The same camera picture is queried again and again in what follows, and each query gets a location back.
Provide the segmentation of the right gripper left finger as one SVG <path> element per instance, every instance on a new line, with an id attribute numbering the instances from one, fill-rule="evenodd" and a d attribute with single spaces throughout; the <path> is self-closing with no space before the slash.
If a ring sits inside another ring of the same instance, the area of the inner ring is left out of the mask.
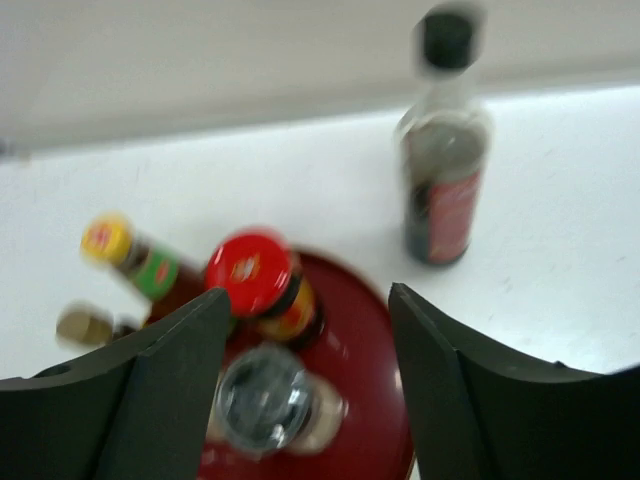
<path id="1" fill-rule="evenodd" d="M 2 478 L 196 478 L 230 310 L 209 290 L 107 346 L 2 380 Z"/>

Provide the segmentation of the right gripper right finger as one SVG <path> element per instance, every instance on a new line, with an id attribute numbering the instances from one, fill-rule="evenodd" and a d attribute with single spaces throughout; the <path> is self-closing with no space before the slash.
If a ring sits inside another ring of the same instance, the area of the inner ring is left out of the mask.
<path id="1" fill-rule="evenodd" d="M 635 479 L 639 370 L 545 361 L 448 316 L 408 286 L 388 298 L 425 479 Z"/>

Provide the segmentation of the yellow label oil bottle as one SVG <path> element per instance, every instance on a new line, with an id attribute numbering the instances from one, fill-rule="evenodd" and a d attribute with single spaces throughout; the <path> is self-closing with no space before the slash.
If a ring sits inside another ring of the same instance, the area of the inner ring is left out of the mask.
<path id="1" fill-rule="evenodd" d="M 140 330 L 129 316 L 114 316 L 88 302 L 72 302 L 59 314 L 55 339 L 60 345 L 96 349 Z"/>

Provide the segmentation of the clear cap pepper grinder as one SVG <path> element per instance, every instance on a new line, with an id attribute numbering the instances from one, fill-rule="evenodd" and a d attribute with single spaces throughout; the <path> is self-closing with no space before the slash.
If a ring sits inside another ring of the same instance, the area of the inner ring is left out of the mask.
<path id="1" fill-rule="evenodd" d="M 324 377 L 290 351 L 262 344 L 236 356 L 219 374 L 206 439 L 255 459 L 325 450 L 347 403 Z"/>

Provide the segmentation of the yellow cap red sauce bottle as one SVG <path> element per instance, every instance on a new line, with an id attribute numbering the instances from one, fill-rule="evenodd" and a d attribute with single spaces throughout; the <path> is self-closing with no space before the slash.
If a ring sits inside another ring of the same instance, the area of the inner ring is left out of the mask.
<path id="1" fill-rule="evenodd" d="M 149 302 L 150 325 L 206 291 L 203 270 L 161 244 L 139 234 L 119 214 L 105 214 L 86 227 L 81 251 L 89 260 L 116 272 Z"/>

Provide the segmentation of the red cap sauce jar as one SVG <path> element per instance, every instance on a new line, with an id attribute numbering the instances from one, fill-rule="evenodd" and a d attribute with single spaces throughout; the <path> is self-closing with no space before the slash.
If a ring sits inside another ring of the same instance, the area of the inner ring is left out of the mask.
<path id="1" fill-rule="evenodd" d="M 300 256 L 273 229 L 228 235 L 210 257 L 204 280 L 207 288 L 224 289 L 232 315 L 265 340 L 300 350 L 324 330 L 322 306 Z"/>

